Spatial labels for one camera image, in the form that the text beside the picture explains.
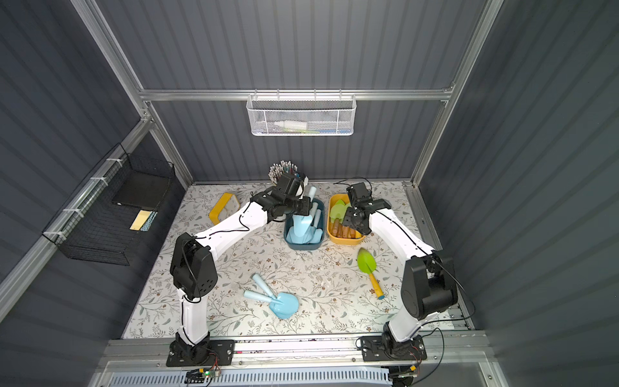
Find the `green shovel wooden handle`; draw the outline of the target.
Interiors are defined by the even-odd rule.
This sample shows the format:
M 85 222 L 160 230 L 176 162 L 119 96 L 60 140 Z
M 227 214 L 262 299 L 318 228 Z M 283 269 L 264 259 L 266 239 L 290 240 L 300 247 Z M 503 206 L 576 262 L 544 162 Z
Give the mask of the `green shovel wooden handle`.
M 342 199 L 335 202 L 330 208 L 330 221 L 332 223 L 342 222 L 349 207 L 350 203 L 345 203 Z

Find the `light blue shovel crossing front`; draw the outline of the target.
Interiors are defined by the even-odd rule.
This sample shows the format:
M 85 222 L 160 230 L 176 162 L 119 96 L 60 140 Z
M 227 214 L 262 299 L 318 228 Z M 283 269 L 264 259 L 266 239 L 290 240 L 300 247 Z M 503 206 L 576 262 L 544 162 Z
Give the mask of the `light blue shovel crossing front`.
M 275 303 L 277 301 L 276 298 L 269 297 L 268 295 L 262 293 L 256 293 L 251 290 L 245 290 L 243 292 L 243 296 L 245 296 L 245 298 L 262 303 Z

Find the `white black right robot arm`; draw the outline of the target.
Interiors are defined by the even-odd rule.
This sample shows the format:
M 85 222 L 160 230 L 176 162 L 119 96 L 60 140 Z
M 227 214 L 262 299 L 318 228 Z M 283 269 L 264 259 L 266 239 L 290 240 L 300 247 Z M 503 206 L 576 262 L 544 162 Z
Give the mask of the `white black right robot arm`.
M 451 274 L 453 259 L 442 257 L 401 222 L 391 204 L 374 198 L 363 183 L 347 188 L 350 207 L 343 223 L 361 235 L 375 234 L 403 264 L 402 307 L 387 322 L 391 343 L 410 340 L 425 325 L 458 302 L 458 284 Z

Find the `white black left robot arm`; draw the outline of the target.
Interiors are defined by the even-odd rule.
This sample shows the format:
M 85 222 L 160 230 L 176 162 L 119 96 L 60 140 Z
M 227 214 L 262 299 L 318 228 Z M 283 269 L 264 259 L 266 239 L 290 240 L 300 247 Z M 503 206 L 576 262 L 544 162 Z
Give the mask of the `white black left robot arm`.
M 216 262 L 228 248 L 271 222 L 310 213 L 307 181 L 305 174 L 283 173 L 276 185 L 255 193 L 214 227 L 177 237 L 169 272 L 181 304 L 179 342 L 196 347 L 208 341 L 208 294 L 217 285 Z

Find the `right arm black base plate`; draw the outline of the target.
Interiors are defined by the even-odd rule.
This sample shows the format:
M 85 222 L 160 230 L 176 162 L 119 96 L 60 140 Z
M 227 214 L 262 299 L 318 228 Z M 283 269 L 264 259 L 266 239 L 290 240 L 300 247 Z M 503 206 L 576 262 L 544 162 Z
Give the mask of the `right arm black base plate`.
M 412 361 L 420 363 L 427 359 L 426 346 L 421 335 L 400 343 L 390 332 L 381 335 L 364 335 L 356 340 L 364 362 Z

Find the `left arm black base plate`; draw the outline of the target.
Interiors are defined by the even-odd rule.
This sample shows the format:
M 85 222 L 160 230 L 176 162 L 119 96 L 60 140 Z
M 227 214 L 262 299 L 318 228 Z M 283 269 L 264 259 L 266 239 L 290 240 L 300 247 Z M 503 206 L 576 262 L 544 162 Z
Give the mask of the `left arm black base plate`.
M 166 366 L 211 367 L 213 365 L 229 366 L 235 353 L 235 340 L 211 340 L 210 337 L 196 345 L 186 343 L 179 333 L 169 346 Z

